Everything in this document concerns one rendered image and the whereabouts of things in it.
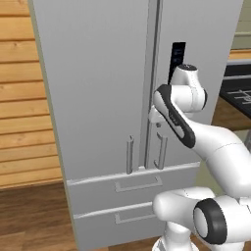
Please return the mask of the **grey fridge door, black panel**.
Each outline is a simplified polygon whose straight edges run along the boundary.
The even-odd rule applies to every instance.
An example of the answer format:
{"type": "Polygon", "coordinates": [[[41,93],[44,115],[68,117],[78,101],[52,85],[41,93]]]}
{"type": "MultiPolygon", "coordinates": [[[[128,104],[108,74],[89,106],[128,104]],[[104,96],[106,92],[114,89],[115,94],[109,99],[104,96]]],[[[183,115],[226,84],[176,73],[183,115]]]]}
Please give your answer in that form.
{"type": "Polygon", "coordinates": [[[199,158],[183,146],[167,123],[151,125],[147,113],[155,88],[171,80],[177,65],[198,69],[198,79],[208,93],[205,108],[190,116],[208,125],[213,118],[226,70],[226,61],[243,0],[142,0],[145,67],[137,88],[141,102],[141,128],[134,163],[152,169],[161,141],[168,138],[165,167],[197,163],[199,158]]]}

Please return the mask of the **grey fridge door without panel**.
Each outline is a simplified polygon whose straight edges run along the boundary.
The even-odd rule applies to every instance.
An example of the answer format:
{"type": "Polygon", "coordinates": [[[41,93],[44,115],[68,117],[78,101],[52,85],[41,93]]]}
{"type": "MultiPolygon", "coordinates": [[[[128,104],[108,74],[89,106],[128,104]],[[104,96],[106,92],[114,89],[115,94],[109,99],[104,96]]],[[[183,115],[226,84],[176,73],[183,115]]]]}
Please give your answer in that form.
{"type": "Polygon", "coordinates": [[[140,138],[142,0],[33,0],[68,180],[126,170],[140,138]]]}

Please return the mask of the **grey fridge body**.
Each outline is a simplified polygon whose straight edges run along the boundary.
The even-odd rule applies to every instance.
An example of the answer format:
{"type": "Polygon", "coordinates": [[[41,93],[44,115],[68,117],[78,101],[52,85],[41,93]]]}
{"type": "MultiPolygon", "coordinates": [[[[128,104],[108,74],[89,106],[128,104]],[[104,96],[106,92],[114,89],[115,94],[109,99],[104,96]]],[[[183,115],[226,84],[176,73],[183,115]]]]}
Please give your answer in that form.
{"type": "Polygon", "coordinates": [[[66,192],[67,203],[68,203],[70,217],[71,217],[71,224],[72,224],[73,232],[74,232],[76,251],[79,251],[78,240],[77,240],[77,235],[76,235],[76,231],[75,231],[75,220],[74,220],[74,215],[73,215],[73,210],[72,210],[72,205],[71,205],[71,197],[70,197],[69,188],[67,185],[67,179],[66,179],[64,162],[63,162],[63,157],[62,157],[60,139],[59,139],[59,135],[58,135],[58,131],[57,131],[57,124],[56,124],[54,110],[53,110],[52,97],[51,97],[50,88],[49,88],[50,86],[49,86],[48,77],[47,77],[47,73],[46,73],[46,67],[45,67],[45,62],[44,62],[44,57],[43,57],[43,52],[42,52],[41,39],[40,39],[40,35],[39,35],[39,29],[38,29],[38,25],[37,25],[33,0],[27,0],[27,4],[28,4],[28,8],[29,8],[29,14],[30,14],[30,18],[31,18],[33,34],[34,34],[35,43],[36,43],[36,47],[37,47],[39,64],[40,64],[41,73],[42,73],[42,77],[43,77],[45,93],[47,96],[48,108],[49,108],[50,117],[51,117],[51,123],[52,123],[53,132],[54,132],[54,136],[55,136],[55,143],[56,143],[56,147],[57,147],[60,167],[61,167],[62,176],[63,176],[63,184],[64,184],[64,188],[65,188],[65,192],[66,192]]]}

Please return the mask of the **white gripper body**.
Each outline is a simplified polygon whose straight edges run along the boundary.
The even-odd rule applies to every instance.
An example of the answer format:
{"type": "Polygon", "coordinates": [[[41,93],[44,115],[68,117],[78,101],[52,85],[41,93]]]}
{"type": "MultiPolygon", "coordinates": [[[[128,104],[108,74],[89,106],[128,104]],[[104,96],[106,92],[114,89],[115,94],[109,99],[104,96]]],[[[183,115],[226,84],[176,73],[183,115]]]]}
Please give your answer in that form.
{"type": "Polygon", "coordinates": [[[162,123],[166,120],[165,118],[158,112],[155,106],[152,106],[148,115],[149,122],[156,127],[160,127],[162,123]]]}

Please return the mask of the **black stove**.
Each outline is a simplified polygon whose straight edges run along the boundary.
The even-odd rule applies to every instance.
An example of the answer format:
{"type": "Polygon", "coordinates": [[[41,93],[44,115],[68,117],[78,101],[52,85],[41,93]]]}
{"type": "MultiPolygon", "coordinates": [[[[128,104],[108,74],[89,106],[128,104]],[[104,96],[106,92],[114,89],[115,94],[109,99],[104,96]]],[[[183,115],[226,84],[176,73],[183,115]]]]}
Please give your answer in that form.
{"type": "Polygon", "coordinates": [[[227,61],[220,96],[251,119],[251,59],[227,61]]]}

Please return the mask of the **grey fridge drawer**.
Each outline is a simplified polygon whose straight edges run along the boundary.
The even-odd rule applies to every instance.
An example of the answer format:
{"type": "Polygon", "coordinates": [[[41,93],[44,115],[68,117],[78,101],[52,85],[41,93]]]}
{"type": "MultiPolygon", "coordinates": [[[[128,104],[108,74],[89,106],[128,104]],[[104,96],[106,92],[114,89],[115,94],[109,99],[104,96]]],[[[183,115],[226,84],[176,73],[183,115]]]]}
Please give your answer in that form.
{"type": "Polygon", "coordinates": [[[131,175],[115,174],[87,179],[68,180],[67,185],[71,197],[74,215],[86,214],[94,211],[113,209],[127,205],[149,202],[163,191],[181,189],[195,184],[199,163],[166,167],[162,170],[140,170],[131,175]],[[121,187],[130,187],[153,183],[155,176],[159,176],[162,186],[116,192],[115,182],[121,187]]]}
{"type": "Polygon", "coordinates": [[[115,214],[117,213],[122,219],[155,215],[151,202],[74,215],[79,251],[155,237],[164,232],[165,223],[157,217],[116,225],[115,214]]]}

